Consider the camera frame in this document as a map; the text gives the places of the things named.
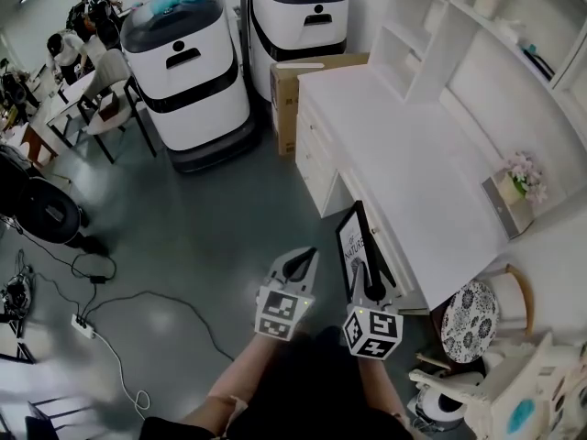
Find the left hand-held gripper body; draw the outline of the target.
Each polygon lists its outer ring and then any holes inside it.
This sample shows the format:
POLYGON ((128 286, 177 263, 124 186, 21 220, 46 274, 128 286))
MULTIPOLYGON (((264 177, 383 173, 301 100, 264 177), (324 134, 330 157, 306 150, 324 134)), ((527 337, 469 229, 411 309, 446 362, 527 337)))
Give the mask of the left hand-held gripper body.
POLYGON ((290 341, 296 327, 314 303, 312 295, 297 295, 261 286, 257 297, 255 333, 290 341))

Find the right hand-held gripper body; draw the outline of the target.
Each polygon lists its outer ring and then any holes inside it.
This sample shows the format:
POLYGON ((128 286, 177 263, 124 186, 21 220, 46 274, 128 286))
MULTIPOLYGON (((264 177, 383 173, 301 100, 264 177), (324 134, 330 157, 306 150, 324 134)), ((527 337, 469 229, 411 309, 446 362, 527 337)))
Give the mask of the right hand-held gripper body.
POLYGON ((351 305, 342 330, 352 356, 385 361, 403 340, 404 318, 351 305))

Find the black framed nature print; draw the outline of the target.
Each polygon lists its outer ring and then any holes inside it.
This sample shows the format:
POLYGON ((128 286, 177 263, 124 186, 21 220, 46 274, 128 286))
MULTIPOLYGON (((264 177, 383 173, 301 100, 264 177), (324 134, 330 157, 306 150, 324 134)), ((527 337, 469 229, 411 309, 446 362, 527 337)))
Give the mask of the black framed nature print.
POLYGON ((361 262, 367 264, 370 276, 382 270, 394 279, 372 236, 363 201, 350 207, 336 228, 336 239, 348 303, 352 300, 353 273, 361 262))

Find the white desk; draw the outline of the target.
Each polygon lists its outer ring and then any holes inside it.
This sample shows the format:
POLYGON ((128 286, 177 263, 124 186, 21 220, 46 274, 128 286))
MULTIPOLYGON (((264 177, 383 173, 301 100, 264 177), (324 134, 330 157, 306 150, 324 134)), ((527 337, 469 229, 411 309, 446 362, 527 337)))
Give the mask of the white desk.
POLYGON ((443 104, 403 103, 357 65, 302 75, 298 112, 362 202, 397 307, 433 310, 498 257, 506 237, 482 189, 493 167, 443 104))

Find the person's black clothing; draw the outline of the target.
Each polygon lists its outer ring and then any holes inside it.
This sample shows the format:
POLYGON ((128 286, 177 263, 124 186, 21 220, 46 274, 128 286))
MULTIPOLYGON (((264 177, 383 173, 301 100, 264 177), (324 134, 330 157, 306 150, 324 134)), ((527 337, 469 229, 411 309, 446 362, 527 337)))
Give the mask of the person's black clothing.
POLYGON ((358 359, 342 346, 337 326, 299 333, 277 349, 223 434, 187 423, 191 411, 176 422, 147 418, 138 440, 415 440, 410 428, 368 405, 358 359))

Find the white round container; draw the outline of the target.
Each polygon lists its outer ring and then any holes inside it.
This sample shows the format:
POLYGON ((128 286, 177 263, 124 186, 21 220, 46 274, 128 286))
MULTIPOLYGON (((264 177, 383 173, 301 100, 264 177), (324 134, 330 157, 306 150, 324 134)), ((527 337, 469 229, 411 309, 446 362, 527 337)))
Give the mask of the white round container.
POLYGON ((466 411, 463 403, 431 388, 419 392, 416 406, 425 417, 440 423, 456 422, 464 417, 466 411))

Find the white ornate cabinet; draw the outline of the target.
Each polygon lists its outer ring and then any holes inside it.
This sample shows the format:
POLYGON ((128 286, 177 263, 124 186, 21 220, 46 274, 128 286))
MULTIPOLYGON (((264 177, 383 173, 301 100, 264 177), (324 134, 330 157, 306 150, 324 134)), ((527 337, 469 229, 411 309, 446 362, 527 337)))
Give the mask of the white ornate cabinet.
POLYGON ((587 341, 506 341, 486 352, 497 364, 477 385, 414 369, 409 379, 460 402, 476 440, 587 440, 587 341))

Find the pink flowers in cream pot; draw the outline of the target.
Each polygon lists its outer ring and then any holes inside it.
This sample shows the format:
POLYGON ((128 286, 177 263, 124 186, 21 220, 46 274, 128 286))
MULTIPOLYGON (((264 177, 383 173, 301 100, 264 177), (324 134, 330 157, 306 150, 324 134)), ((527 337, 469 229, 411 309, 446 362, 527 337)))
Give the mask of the pink flowers in cream pot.
POLYGON ((497 183, 497 188, 504 202, 509 205, 521 200, 542 204, 548 199, 542 170, 525 151, 517 151, 506 161, 504 176, 497 183))

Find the brown cardboard box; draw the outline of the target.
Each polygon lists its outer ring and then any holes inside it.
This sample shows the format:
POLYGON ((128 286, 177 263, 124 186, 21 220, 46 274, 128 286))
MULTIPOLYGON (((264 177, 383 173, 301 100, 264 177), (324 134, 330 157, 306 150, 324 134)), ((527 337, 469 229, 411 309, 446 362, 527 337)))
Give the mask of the brown cardboard box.
POLYGON ((363 65, 370 53, 337 54, 275 62, 270 68, 271 117, 282 157, 293 155, 296 145, 296 122, 299 100, 300 75, 363 65))

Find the white power strip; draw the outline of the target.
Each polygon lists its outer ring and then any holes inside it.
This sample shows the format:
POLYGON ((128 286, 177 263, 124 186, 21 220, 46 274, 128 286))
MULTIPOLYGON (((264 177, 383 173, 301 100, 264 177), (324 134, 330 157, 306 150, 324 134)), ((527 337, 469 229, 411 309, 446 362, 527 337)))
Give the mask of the white power strip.
POLYGON ((94 327, 85 319, 83 319, 80 315, 75 313, 72 315, 71 325, 73 329, 76 330, 80 335, 88 339, 95 338, 94 327))

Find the brown tissue box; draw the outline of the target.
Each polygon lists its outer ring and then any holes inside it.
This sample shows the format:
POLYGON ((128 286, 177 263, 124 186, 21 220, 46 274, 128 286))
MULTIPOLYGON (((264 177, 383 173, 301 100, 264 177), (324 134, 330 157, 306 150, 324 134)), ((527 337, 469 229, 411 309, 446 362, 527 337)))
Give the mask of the brown tissue box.
POLYGON ((106 122, 107 120, 116 116, 120 109, 120 101, 115 92, 105 95, 99 105, 98 115, 106 122))

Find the black round case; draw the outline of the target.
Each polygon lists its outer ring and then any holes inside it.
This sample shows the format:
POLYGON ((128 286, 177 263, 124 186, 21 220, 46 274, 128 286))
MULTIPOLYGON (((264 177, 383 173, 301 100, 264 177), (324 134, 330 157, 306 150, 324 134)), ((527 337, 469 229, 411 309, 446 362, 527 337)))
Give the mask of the black round case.
POLYGON ((76 202, 53 183, 30 178, 18 200, 17 222, 49 243, 80 248, 82 213, 76 202))

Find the beige chair with black legs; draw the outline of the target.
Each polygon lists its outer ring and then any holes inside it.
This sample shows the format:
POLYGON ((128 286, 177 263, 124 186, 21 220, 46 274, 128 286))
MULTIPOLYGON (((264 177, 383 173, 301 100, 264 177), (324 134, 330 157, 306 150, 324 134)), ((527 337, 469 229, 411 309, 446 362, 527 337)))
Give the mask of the beige chair with black legs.
POLYGON ((100 136, 114 129, 125 132, 125 124, 131 119, 137 122, 151 155, 154 158, 157 157, 157 152, 138 112, 137 104, 141 101, 138 84, 122 51, 109 49, 98 62, 94 78, 78 101, 77 107, 85 123, 83 131, 95 140, 111 164, 114 164, 115 160, 100 136), (98 115, 98 109, 101 99, 111 92, 117 94, 120 109, 117 115, 104 122, 98 115))

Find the black and teal book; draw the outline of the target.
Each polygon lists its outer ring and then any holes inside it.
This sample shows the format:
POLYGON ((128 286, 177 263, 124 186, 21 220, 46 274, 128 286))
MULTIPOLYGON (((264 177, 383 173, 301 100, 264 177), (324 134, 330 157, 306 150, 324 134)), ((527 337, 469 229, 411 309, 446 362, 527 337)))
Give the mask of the black and teal book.
POLYGON ((549 82, 553 79, 555 71, 537 53, 535 45, 530 44, 528 47, 522 48, 522 52, 549 82))

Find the white table with black frame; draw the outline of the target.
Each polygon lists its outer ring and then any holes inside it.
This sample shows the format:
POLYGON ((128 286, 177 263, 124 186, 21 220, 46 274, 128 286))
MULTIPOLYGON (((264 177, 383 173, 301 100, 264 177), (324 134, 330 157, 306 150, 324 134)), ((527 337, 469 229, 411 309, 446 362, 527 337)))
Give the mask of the white table with black frame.
POLYGON ((95 71, 91 71, 90 73, 85 74, 73 85, 64 87, 63 84, 60 84, 57 96, 53 97, 50 103, 49 112, 45 117, 45 125, 67 148, 72 147, 69 137, 73 132, 68 133, 68 127, 66 126, 72 120, 72 114, 79 113, 77 103, 93 80, 94 75, 95 71), (63 128, 63 131, 60 131, 56 124, 56 122, 61 119, 66 120, 66 126, 63 128))

